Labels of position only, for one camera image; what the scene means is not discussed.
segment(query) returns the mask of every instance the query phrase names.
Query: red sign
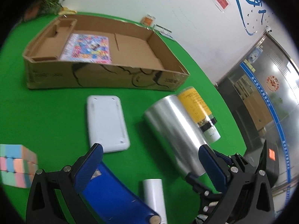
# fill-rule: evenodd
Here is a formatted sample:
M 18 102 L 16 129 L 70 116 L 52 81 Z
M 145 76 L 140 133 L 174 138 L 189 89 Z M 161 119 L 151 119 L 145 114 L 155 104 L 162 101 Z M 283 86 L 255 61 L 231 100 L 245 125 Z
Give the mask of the red sign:
M 275 161 L 275 152 L 269 148 L 269 158 Z
M 219 4 L 220 4 L 220 6 L 223 8 L 223 9 L 225 9 L 227 6 L 228 6 L 228 2 L 227 2 L 227 0 L 216 0 Z

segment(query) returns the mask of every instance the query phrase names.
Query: red circular sticker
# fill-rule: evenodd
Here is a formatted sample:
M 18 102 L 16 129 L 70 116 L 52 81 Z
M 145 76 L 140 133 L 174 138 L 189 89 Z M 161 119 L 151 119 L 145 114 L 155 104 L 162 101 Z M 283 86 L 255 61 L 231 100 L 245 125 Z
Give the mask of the red circular sticker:
M 276 92 L 279 89 L 279 81 L 275 76 L 267 77 L 267 87 L 270 91 Z

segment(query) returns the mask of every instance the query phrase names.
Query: silver cylinder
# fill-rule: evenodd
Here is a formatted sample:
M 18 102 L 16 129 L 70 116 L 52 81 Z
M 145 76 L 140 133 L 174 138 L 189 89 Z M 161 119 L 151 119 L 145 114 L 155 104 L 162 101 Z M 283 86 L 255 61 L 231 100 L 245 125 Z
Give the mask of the silver cylinder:
M 144 117 L 184 177 L 190 172 L 197 176 L 205 173 L 198 149 L 207 144 L 206 139 L 176 95 L 157 101 Z

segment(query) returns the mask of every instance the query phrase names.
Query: rubik's cube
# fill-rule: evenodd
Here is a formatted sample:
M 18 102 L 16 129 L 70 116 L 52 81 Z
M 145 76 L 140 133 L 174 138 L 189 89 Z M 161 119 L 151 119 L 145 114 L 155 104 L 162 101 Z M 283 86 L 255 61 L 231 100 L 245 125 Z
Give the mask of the rubik's cube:
M 23 145 L 0 144 L 2 183 L 30 188 L 37 165 L 37 156 Z

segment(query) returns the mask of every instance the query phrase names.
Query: bolt head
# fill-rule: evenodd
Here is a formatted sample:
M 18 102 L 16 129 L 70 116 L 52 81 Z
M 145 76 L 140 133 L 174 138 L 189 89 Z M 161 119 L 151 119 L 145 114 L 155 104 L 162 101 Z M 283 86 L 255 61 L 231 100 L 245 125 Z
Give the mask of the bolt head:
M 203 210 L 203 212 L 207 212 L 208 209 L 209 209 L 209 207 L 205 206 L 202 210 Z
M 266 172 L 264 170 L 260 170 L 259 174 L 262 175 L 262 176 L 265 176 Z
M 38 174 L 38 175 L 40 175 L 42 173 L 42 169 L 41 168 L 38 169 L 35 173 Z
M 63 171 L 65 171 L 65 172 L 69 172 L 69 171 L 71 171 L 71 166 L 65 166 L 64 168 L 63 168 Z
M 231 167 L 231 171 L 233 173 L 237 173 L 237 172 L 239 172 L 239 169 L 237 167 Z
M 161 218 L 159 216 L 152 216 L 149 219 L 150 224 L 159 224 L 161 222 Z

